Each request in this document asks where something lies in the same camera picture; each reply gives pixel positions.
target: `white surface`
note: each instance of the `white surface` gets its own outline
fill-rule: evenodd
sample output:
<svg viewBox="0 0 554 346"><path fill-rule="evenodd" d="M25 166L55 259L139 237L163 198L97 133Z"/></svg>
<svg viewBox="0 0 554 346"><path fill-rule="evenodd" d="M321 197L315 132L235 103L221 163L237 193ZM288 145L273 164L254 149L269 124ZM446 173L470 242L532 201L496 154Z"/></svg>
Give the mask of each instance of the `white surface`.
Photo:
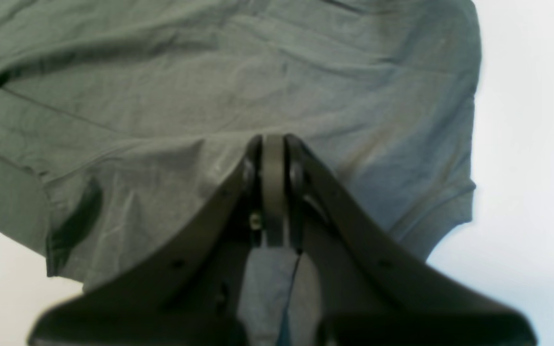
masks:
<svg viewBox="0 0 554 346"><path fill-rule="evenodd" d="M473 177L475 222L429 263L521 309L554 346L554 1L476 1L483 31ZM0 234L0 346L80 285L45 277L44 259Z"/></svg>

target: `gray fabric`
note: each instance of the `gray fabric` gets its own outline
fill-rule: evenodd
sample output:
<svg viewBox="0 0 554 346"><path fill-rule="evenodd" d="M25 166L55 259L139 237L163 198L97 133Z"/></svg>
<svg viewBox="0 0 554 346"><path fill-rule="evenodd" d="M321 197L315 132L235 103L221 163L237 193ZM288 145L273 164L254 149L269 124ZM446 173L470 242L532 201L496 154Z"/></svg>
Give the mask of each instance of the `gray fabric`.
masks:
<svg viewBox="0 0 554 346"><path fill-rule="evenodd" d="M290 132L425 259L471 218L479 62L468 0L0 0L0 231L90 289Z"/></svg>
<svg viewBox="0 0 554 346"><path fill-rule="evenodd" d="M257 346L274 346L279 337L297 261L287 248L261 247L249 254L238 316Z"/></svg>

